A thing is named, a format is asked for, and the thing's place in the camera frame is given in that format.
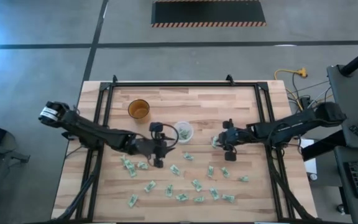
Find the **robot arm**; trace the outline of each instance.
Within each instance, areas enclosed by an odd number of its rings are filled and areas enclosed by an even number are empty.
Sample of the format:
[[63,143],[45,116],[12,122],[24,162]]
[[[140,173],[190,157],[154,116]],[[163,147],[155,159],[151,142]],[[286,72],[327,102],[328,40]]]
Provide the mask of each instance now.
[[277,147],[313,128],[338,126],[345,119],[346,115],[332,102],[321,103],[316,109],[305,109],[301,113],[271,123],[248,124],[245,129],[234,127],[230,119],[223,122],[223,128],[227,131],[219,134],[217,146],[227,151],[225,160],[235,161],[237,145],[262,142]]
[[149,131],[155,132],[155,137],[148,139],[132,131],[105,128],[81,117],[67,104],[59,102],[49,101],[42,110],[39,120],[47,126],[66,129],[70,134],[78,136],[80,143],[86,147],[98,147],[100,143],[105,143],[115,151],[129,155],[142,154],[147,159],[155,154],[154,166],[159,168],[163,167],[162,158],[174,149],[177,142],[176,139],[173,145],[167,147],[166,140],[175,139],[161,133],[165,124],[151,123]]

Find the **orange cup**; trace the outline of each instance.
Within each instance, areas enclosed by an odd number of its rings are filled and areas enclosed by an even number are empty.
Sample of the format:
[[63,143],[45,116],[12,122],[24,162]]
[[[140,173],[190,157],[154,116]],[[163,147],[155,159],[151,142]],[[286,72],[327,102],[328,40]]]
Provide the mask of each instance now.
[[145,100],[134,100],[128,106],[128,114],[136,123],[144,124],[150,121],[150,105]]

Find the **wooden tabletop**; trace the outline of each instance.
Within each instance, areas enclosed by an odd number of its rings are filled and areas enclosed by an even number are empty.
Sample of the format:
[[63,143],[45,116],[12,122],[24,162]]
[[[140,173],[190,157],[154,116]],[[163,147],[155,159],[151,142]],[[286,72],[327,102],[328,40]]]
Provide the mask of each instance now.
[[[100,82],[84,82],[78,109],[81,116],[92,120]],[[270,97],[276,119],[291,115],[282,81],[268,81]],[[222,122],[233,119],[236,127],[259,122],[254,89],[250,87],[115,87],[109,127],[126,129],[150,136],[149,124],[136,124],[128,115],[129,103],[136,99],[150,104],[151,121],[175,124],[188,121],[195,134],[186,145],[178,144],[164,159],[164,168],[150,167],[137,170],[131,178],[120,160],[121,153],[110,147],[104,148],[98,196],[94,213],[95,222],[272,222],[277,219],[270,185],[265,149],[262,144],[236,146],[237,161],[224,160],[224,151],[211,147],[211,137],[223,131]],[[102,107],[104,112],[106,97]],[[79,146],[71,142],[68,153]],[[193,161],[183,158],[185,152],[194,156]],[[58,217],[78,193],[85,164],[86,149],[80,149],[66,159],[58,187],[52,217]],[[147,162],[144,156],[127,156],[133,163]],[[306,176],[303,159],[295,147],[285,149],[284,156],[290,188],[306,210],[316,216],[314,202]],[[171,173],[175,164],[181,175]],[[206,173],[208,166],[214,167],[213,178]],[[226,167],[230,178],[224,178],[220,168]],[[249,182],[237,181],[248,175]],[[197,192],[191,181],[198,179],[203,186]],[[144,187],[154,180],[157,185],[146,193]],[[173,184],[173,197],[165,196],[165,188]],[[209,188],[215,187],[219,194],[235,195],[236,201],[214,201]],[[178,202],[175,195],[185,193],[186,202]],[[127,204],[132,194],[139,196],[136,205]],[[193,198],[204,196],[203,203]],[[280,198],[286,213],[285,200]]]

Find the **black floor mat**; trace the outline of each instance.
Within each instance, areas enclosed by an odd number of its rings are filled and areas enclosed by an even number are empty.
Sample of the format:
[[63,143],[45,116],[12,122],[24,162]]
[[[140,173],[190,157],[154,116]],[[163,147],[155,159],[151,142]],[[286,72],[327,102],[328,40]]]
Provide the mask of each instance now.
[[256,0],[171,0],[153,3],[152,27],[266,26]]

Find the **gray concrete floor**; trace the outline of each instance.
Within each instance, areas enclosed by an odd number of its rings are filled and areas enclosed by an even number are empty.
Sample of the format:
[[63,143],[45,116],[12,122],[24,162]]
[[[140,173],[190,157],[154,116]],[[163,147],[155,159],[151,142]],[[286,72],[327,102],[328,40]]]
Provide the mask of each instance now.
[[[100,43],[358,40],[358,0],[261,0],[267,27],[150,28],[151,0],[110,0]],[[102,0],[0,0],[0,44],[90,44]],[[13,133],[28,164],[12,168],[0,190],[0,223],[48,220],[67,141],[37,117],[48,100],[76,104],[89,49],[0,50],[0,127]],[[345,64],[358,45],[98,49],[90,80],[269,80],[280,68],[306,67],[304,88],[328,80],[326,67]],[[293,90],[291,74],[279,79]],[[302,91],[317,97],[328,83]],[[306,134],[323,138],[336,129]],[[334,188],[313,187],[320,218],[350,221],[335,211]]]

